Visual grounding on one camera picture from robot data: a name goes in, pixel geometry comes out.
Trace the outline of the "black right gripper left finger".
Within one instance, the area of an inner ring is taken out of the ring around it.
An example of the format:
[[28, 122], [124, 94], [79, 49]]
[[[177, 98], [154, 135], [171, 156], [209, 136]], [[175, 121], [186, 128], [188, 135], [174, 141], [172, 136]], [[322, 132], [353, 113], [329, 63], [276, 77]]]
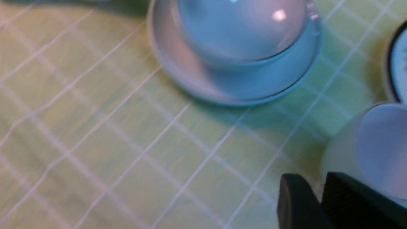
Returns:
[[331, 228], [311, 186], [299, 174], [281, 176], [277, 217], [280, 229]]

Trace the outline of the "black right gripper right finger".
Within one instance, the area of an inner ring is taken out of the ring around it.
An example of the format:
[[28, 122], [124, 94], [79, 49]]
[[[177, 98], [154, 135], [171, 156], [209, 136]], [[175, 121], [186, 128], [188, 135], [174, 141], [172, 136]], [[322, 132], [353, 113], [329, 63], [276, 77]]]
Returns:
[[351, 176], [329, 172], [321, 207], [336, 229], [405, 229], [407, 210]]

